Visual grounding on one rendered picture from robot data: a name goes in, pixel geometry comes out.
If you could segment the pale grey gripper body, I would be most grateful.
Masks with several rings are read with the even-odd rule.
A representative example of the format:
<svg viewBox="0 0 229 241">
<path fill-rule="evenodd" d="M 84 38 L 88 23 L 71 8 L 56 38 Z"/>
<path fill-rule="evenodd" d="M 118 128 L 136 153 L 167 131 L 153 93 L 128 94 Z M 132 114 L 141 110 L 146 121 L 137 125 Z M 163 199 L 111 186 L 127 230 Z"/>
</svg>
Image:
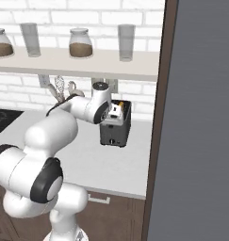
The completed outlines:
<svg viewBox="0 0 229 241">
<path fill-rule="evenodd" d="M 119 116 L 108 115 L 105 119 L 105 124 L 122 126 L 123 125 L 123 114 L 121 114 Z"/>
</svg>

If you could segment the black toaster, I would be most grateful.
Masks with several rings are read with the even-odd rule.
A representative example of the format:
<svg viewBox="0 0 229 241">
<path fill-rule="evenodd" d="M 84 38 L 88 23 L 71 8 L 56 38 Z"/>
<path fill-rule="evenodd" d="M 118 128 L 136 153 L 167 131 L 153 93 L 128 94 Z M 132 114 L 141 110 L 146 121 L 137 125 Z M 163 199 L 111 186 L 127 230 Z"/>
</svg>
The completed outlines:
<svg viewBox="0 0 229 241">
<path fill-rule="evenodd" d="M 123 113 L 119 107 L 119 102 L 124 102 Z M 103 121 L 100 124 L 100 143 L 102 145 L 125 147 L 131 128 L 131 103 L 125 100 L 112 100 L 112 109 L 108 115 L 119 116 L 123 114 L 123 125 L 109 125 Z"/>
</svg>

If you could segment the pale wooden spoon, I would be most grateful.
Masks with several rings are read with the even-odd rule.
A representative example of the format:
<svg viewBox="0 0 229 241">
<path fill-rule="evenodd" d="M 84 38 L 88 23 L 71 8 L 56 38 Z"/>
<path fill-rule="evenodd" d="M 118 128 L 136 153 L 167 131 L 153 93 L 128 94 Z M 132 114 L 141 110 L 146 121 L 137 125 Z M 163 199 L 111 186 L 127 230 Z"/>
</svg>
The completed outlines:
<svg viewBox="0 0 229 241">
<path fill-rule="evenodd" d="M 82 90 L 79 90 L 79 89 L 76 88 L 76 84 L 75 84 L 74 81 L 70 81 L 69 82 L 69 84 L 68 84 L 68 91 L 69 91 L 70 95 L 76 94 L 76 95 L 82 96 L 82 97 L 85 96 L 85 94 L 84 94 L 84 92 Z"/>
</svg>

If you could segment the pale wooden spatula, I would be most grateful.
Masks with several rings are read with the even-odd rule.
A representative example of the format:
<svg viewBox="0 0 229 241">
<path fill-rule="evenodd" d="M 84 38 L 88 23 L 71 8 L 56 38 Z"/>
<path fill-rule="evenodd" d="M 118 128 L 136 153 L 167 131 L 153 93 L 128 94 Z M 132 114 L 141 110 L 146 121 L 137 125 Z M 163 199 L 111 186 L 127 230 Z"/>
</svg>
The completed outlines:
<svg viewBox="0 0 229 241">
<path fill-rule="evenodd" d="M 55 99 L 60 103 L 61 98 L 58 95 L 57 89 L 52 84 L 49 84 L 47 88 L 49 89 L 50 93 L 55 97 Z"/>
</svg>

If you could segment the clear drinking glass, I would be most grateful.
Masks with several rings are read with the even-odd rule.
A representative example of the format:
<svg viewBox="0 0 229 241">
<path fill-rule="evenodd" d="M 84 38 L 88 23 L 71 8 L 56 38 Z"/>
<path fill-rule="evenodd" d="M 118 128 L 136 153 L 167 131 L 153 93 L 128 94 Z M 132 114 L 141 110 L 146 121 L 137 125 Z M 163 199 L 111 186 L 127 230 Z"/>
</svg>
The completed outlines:
<svg viewBox="0 0 229 241">
<path fill-rule="evenodd" d="M 120 61 L 131 61 L 133 59 L 134 40 L 136 26 L 134 24 L 119 24 L 119 56 Z"/>
<path fill-rule="evenodd" d="M 22 23 L 20 24 L 22 35 L 25 42 L 27 54 L 30 57 L 38 57 L 41 55 L 41 48 L 39 42 L 39 34 L 36 23 Z"/>
</svg>

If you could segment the glass jar with brown contents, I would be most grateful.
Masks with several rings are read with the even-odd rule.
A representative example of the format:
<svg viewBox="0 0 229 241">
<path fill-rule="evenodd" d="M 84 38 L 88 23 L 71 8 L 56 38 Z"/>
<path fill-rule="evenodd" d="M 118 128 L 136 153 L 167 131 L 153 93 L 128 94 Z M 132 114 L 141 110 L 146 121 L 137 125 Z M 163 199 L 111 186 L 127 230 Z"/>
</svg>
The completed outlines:
<svg viewBox="0 0 229 241">
<path fill-rule="evenodd" d="M 69 52 L 71 57 L 86 58 L 93 54 L 92 43 L 87 28 L 70 30 Z"/>
<path fill-rule="evenodd" d="M 12 56 L 14 50 L 12 44 L 6 35 L 5 29 L 0 28 L 0 57 Z"/>
</svg>

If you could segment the grey fridge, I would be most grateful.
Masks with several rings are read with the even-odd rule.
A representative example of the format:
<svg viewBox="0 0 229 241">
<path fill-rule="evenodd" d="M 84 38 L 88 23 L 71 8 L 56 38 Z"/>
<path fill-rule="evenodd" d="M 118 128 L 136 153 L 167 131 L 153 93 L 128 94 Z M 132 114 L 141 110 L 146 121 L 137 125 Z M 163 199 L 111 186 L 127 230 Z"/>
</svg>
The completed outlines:
<svg viewBox="0 0 229 241">
<path fill-rule="evenodd" d="M 179 0 L 148 241 L 229 241 L 229 0 Z"/>
</svg>

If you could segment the brown drawer front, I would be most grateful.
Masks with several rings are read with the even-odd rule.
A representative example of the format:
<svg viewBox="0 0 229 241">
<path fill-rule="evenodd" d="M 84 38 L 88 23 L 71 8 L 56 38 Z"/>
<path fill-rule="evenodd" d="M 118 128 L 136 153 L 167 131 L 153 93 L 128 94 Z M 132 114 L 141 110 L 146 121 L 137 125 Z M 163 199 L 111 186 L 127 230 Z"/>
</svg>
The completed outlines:
<svg viewBox="0 0 229 241">
<path fill-rule="evenodd" d="M 141 241 L 145 200 L 89 191 L 94 198 L 110 197 L 110 204 L 88 201 L 77 215 L 89 241 Z"/>
</svg>

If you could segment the black hob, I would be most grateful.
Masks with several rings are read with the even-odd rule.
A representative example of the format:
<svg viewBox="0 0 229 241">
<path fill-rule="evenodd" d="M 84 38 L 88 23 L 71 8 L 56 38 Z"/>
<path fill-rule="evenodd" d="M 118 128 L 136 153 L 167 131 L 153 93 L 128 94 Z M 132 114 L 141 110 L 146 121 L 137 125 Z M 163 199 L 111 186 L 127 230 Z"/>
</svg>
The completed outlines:
<svg viewBox="0 0 229 241">
<path fill-rule="evenodd" d="M 0 109 L 0 133 L 23 114 L 19 110 Z"/>
</svg>

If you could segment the brown cupboard door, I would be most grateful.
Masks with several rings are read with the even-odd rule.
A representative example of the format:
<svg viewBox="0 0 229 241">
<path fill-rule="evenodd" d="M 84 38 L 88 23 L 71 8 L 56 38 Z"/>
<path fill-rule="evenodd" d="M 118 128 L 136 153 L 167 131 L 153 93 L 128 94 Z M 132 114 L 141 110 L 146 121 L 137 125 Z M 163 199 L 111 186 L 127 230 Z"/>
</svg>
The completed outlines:
<svg viewBox="0 0 229 241">
<path fill-rule="evenodd" d="M 3 207 L 4 189 L 0 186 L 0 239 L 6 241 L 22 241 L 16 230 L 12 218 L 5 212 Z"/>
</svg>

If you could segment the pale wall shelf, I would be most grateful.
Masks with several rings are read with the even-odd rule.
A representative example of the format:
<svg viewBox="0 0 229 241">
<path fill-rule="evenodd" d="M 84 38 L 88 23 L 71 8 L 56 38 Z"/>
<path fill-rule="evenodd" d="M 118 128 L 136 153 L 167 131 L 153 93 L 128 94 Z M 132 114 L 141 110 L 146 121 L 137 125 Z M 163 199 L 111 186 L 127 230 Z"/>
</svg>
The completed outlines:
<svg viewBox="0 0 229 241">
<path fill-rule="evenodd" d="M 39 57 L 29 57 L 24 47 L 16 47 L 13 56 L 0 58 L 0 72 L 155 82 L 158 62 L 156 52 L 135 52 L 132 61 L 121 62 L 113 50 L 95 50 L 93 56 L 78 59 L 64 48 L 42 48 Z"/>
</svg>

